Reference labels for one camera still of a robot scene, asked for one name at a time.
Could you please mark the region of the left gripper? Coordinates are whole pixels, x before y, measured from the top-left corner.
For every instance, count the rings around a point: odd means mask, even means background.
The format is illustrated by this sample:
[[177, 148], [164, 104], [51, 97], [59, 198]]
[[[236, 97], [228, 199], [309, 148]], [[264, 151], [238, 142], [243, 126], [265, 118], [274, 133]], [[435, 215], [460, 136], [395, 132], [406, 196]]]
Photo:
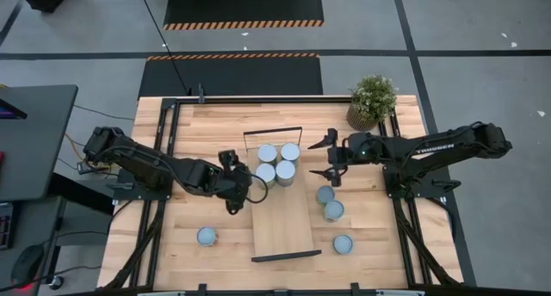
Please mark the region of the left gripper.
[[[220, 151], [218, 157], [224, 170], [229, 170], [239, 163], [235, 150]], [[238, 166], [229, 173], [221, 173], [215, 184], [214, 194], [226, 200], [226, 210], [235, 215], [244, 207], [251, 184], [250, 170], [246, 166]]]

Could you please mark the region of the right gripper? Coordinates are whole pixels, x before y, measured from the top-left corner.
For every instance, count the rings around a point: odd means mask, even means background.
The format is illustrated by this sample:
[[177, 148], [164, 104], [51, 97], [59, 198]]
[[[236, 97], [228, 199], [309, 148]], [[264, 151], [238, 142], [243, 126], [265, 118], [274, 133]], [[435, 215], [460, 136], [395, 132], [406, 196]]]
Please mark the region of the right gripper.
[[348, 171], [349, 150], [344, 146], [337, 145], [337, 130], [329, 128], [328, 134], [318, 143], [308, 147], [308, 150], [319, 149], [330, 146], [327, 150], [328, 163], [331, 165], [326, 170], [310, 170], [310, 173], [324, 177], [331, 182], [333, 187], [342, 185], [342, 175]]

